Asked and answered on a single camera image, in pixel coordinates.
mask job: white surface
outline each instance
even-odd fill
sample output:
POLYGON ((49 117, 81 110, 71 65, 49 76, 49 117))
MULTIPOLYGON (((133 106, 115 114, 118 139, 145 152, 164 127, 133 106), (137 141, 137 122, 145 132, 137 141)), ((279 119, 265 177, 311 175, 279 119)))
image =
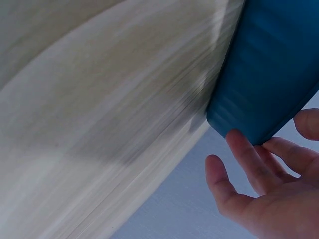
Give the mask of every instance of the white surface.
POLYGON ((1 238, 118 228, 206 132, 241 4, 4 0, 1 238))
MULTIPOLYGON (((319 93, 306 105, 306 108, 313 107, 319 107, 319 93)), ((318 142, 305 140, 297 133, 292 120, 276 136, 319 150, 318 142)), ((112 239, 254 238, 219 214, 205 181, 204 162, 210 154, 223 159, 238 192, 256 196, 225 140, 210 129, 112 239)))

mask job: blue object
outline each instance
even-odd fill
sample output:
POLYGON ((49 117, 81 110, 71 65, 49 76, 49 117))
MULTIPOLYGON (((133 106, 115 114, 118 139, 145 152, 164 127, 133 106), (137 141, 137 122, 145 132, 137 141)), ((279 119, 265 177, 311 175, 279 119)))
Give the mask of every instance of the blue object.
POLYGON ((207 120, 260 145, 318 89, 319 1, 247 0, 207 120))

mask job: hand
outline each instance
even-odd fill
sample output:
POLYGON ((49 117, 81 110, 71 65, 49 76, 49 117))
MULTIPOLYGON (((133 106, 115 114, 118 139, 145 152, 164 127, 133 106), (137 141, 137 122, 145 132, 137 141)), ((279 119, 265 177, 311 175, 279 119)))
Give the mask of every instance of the hand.
MULTIPOLYGON (((319 109, 300 111, 294 122, 304 138, 319 141, 319 109)), ((226 140, 260 197, 237 193, 220 158, 211 155, 206 180, 221 214, 261 239, 319 239, 319 154, 276 137, 253 147, 237 130, 226 140), (288 174, 272 153, 300 177, 288 174)))

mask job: beige fabric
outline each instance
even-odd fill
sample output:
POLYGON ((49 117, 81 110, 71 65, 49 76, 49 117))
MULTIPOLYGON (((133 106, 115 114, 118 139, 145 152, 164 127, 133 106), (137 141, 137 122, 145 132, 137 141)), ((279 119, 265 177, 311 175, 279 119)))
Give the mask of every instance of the beige fabric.
POLYGON ((5 0, 1 238, 109 237, 207 130, 241 6, 5 0))

